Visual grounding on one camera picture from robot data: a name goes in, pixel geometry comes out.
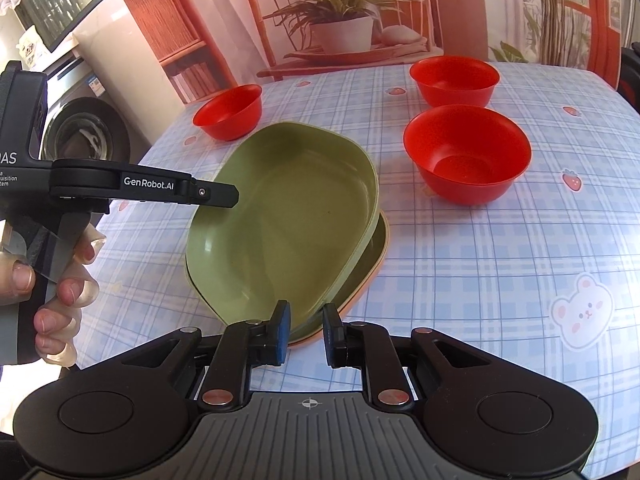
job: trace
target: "wall mural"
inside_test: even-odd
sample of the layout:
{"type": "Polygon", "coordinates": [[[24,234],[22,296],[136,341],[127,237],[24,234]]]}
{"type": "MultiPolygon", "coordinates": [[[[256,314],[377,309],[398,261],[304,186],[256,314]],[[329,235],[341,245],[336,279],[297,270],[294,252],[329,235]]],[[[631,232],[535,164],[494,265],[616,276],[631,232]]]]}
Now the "wall mural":
{"type": "Polygon", "coordinates": [[[124,0],[189,103],[441,54],[620,72],[620,0],[124,0]]]}

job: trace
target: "metal pin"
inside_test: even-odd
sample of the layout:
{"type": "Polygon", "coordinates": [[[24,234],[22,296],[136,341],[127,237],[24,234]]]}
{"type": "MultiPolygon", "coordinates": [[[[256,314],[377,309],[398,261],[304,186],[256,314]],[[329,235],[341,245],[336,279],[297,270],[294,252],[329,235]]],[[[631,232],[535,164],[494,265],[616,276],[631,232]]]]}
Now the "metal pin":
{"type": "Polygon", "coordinates": [[[409,402],[411,397],[402,390],[382,390],[378,394],[378,400],[388,406],[402,406],[409,402]]]}
{"type": "Polygon", "coordinates": [[[228,390],[209,390],[202,394],[202,402],[211,406],[224,406],[234,400],[234,394],[228,390]]]}

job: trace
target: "green oval dish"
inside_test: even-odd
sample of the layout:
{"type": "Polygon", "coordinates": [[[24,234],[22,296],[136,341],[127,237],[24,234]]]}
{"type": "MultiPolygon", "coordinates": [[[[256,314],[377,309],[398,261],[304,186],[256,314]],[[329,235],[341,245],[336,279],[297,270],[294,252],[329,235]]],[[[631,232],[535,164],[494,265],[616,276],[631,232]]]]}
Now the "green oval dish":
{"type": "MultiPolygon", "coordinates": [[[[371,284],[373,279],[378,275],[380,267],[385,259],[386,250],[389,245],[389,225],[386,221],[384,213],[381,211],[378,218],[378,224],[376,230],[373,233],[371,241],[367,244],[367,248],[362,253],[362,256],[358,260],[358,263],[354,267],[353,271],[344,282],[344,285],[338,291],[331,301],[334,303],[340,317],[344,317],[351,307],[360,299],[367,287],[371,284]]],[[[187,281],[196,291],[198,296],[204,303],[209,304],[207,298],[198,290],[195,286],[189,272],[189,266],[185,262],[184,274],[187,281]]],[[[309,320],[301,327],[299,327],[295,333],[291,333],[289,337],[289,344],[300,344],[313,340],[319,335],[322,330],[322,312],[318,311],[309,318],[309,320]]]]}
{"type": "Polygon", "coordinates": [[[271,124],[216,176],[233,209],[201,206],[186,260],[194,286],[226,324],[291,305],[291,331],[344,285],[378,222],[378,176],[352,140],[300,123],[271,124]]]}

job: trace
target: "tablecloth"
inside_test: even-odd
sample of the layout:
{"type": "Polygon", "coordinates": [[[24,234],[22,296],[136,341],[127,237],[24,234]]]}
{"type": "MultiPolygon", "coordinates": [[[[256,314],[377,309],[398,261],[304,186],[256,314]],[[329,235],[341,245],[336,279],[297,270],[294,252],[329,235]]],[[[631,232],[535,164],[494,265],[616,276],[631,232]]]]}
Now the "tablecloth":
{"type": "MultiPolygon", "coordinates": [[[[347,320],[392,334],[431,326],[583,393],[600,420],[590,478],[640,458],[640,117],[589,72],[500,64],[490,107],[529,136],[529,170],[499,200],[474,208],[425,188],[402,147],[427,108],[408,67],[351,70],[264,87],[260,126],[293,120],[339,132],[380,176],[390,248],[347,320]]],[[[149,166],[212,179],[240,141],[191,124],[196,106],[158,140],[149,166]]],[[[114,202],[108,243],[91,266],[102,287],[76,338],[86,367],[181,326],[222,324],[184,277],[194,206],[114,202]]],[[[326,365],[322,342],[257,369],[261,390],[351,390],[353,369],[326,365]]]]}

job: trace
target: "bookshelf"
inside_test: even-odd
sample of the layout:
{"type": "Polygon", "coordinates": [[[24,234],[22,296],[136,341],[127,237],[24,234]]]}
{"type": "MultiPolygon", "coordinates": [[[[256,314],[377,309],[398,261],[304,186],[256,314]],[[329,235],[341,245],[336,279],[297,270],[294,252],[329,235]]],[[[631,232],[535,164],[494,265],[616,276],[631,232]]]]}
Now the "bookshelf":
{"type": "Polygon", "coordinates": [[[124,0],[185,104],[236,86],[191,0],[124,0]]]}

